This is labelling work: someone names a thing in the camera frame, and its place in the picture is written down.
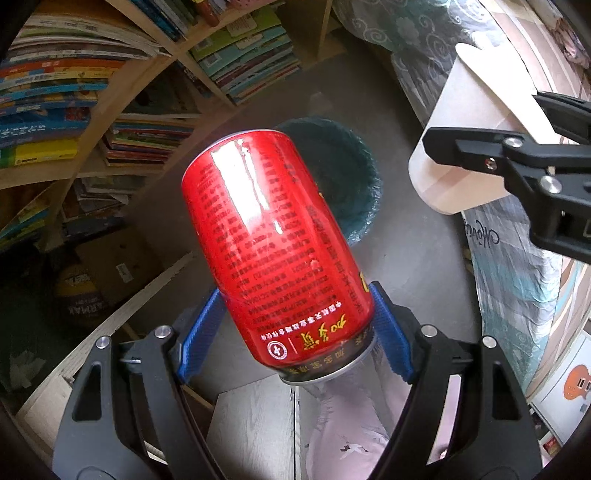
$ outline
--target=can rim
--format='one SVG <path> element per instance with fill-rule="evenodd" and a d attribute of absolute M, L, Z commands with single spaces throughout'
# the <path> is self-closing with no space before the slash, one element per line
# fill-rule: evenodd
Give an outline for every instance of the can rim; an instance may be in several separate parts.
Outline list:
<path fill-rule="evenodd" d="M 374 349 L 376 342 L 378 341 L 378 335 L 374 331 L 374 338 L 372 339 L 371 343 L 367 346 L 367 348 L 361 352 L 357 357 L 355 357 L 352 361 L 346 364 L 343 368 L 339 368 L 336 372 L 332 372 L 331 374 L 325 375 L 323 377 L 313 378 L 312 380 L 304 380 L 303 382 L 293 382 L 289 380 L 285 380 L 284 378 L 279 375 L 281 381 L 287 385 L 292 385 L 293 387 L 305 387 L 306 385 L 313 385 L 315 383 L 326 382 L 328 380 L 333 380 L 348 372 L 353 367 L 355 367 L 358 363 L 362 362 Z"/>
<path fill-rule="evenodd" d="M 213 147 L 215 147 L 219 143 L 222 143 L 222 142 L 228 140 L 229 138 L 235 137 L 237 135 L 245 135 L 245 134 L 250 134 L 250 133 L 254 133 L 254 132 L 274 132 L 276 134 L 285 135 L 286 137 L 289 138 L 289 135 L 287 135 L 283 132 L 280 132 L 279 130 L 273 130 L 272 128 L 253 128 L 252 130 L 242 130 L 240 132 L 235 132 L 233 134 L 226 135 L 225 137 L 222 137 L 219 140 L 216 140 L 214 143 L 212 143 L 207 148 L 202 150 L 199 155 L 195 156 L 195 158 L 191 160 L 191 163 L 187 166 L 187 168 L 185 169 L 185 171 L 183 173 L 183 178 L 181 179 L 181 187 L 184 183 L 184 178 L 187 175 L 187 172 L 189 171 L 191 166 L 193 166 L 193 163 L 195 163 L 201 157 L 201 155 L 203 155 L 206 151 L 211 150 Z"/>

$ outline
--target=orange guitar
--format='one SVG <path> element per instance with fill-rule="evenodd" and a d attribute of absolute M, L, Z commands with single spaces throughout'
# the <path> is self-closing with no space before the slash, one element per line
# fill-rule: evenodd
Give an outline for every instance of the orange guitar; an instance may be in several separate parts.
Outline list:
<path fill-rule="evenodd" d="M 591 374 L 584 365 L 573 368 L 564 383 L 564 397 L 567 400 L 574 400 L 583 397 L 587 400 L 587 394 L 591 390 Z"/>

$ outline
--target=blue gripper pad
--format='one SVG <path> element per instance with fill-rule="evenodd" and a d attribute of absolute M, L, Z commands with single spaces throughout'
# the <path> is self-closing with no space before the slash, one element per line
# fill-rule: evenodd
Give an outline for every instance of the blue gripper pad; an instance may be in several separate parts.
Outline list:
<path fill-rule="evenodd" d="M 372 326 L 374 327 L 375 333 L 378 334 L 379 342 L 384 349 L 386 358 L 388 358 L 390 368 L 392 368 L 394 373 L 400 375 L 405 382 L 409 382 L 415 377 L 415 368 L 412 360 L 413 350 L 411 346 L 411 342 L 415 344 L 415 340 L 411 332 L 414 327 L 418 326 L 418 322 L 416 322 L 416 326 L 412 323 L 408 325 L 411 327 L 410 329 L 405 325 L 403 330 L 403 326 L 398 323 L 392 311 L 395 309 L 395 306 L 392 305 L 392 302 L 379 283 L 370 283 L 369 291 L 374 298 L 375 304 Z"/>
<path fill-rule="evenodd" d="M 187 383 L 200 372 L 225 313 L 226 304 L 216 288 L 181 345 L 181 361 L 177 371 L 181 382 Z"/>

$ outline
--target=bed sheet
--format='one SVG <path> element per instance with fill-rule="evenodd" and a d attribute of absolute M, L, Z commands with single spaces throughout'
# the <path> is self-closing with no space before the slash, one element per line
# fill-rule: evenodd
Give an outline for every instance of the bed sheet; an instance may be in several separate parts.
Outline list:
<path fill-rule="evenodd" d="M 392 52 L 398 80 L 423 125 L 452 69 L 455 45 L 486 48 L 507 41 L 475 0 L 333 0 L 333 10 L 348 31 Z"/>
<path fill-rule="evenodd" d="M 566 60 L 564 46 L 525 0 L 334 0 L 333 5 L 349 31 L 392 52 L 400 84 L 424 124 L 459 42 L 488 48 L 510 41 L 538 90 L 591 99 L 583 69 Z M 531 398 L 589 317 L 591 267 L 535 247 L 529 220 L 513 196 L 463 216 L 483 334 L 497 338 Z"/>

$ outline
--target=bookshelf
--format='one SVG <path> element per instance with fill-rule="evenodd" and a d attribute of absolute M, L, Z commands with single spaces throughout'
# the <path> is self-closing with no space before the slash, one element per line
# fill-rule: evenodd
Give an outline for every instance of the bookshelf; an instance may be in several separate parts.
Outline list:
<path fill-rule="evenodd" d="M 275 0 L 259 0 L 248 8 L 229 8 L 219 16 L 219 24 L 211 27 L 199 19 L 185 38 L 171 40 L 130 0 L 105 0 L 131 20 L 143 32 L 152 37 L 168 55 L 158 55 L 147 60 L 128 60 L 110 79 L 108 87 L 99 92 L 98 103 L 92 108 L 92 117 L 83 134 L 79 137 L 78 152 L 71 160 L 48 161 L 27 166 L 0 170 L 0 190 L 9 187 L 41 181 L 56 181 L 55 195 L 46 219 L 46 226 L 40 241 L 42 250 L 49 250 L 55 242 L 52 237 L 61 222 L 59 215 L 62 203 L 76 178 L 134 174 L 147 177 L 145 187 L 137 192 L 126 210 L 133 208 L 142 195 L 158 179 L 185 157 L 195 145 L 204 140 L 217 127 L 223 125 L 248 104 L 236 106 L 210 80 L 189 50 L 218 30 Z M 294 52 L 304 69 L 310 68 L 338 53 L 343 46 L 328 32 L 332 0 L 286 0 L 278 15 L 294 45 Z M 195 77 L 201 80 L 213 93 L 204 98 L 195 89 L 193 98 L 202 115 L 194 123 L 192 134 L 173 152 L 163 167 L 108 167 L 101 158 L 97 145 L 104 133 L 115 122 L 119 114 L 146 86 L 175 61 L 179 61 Z"/>

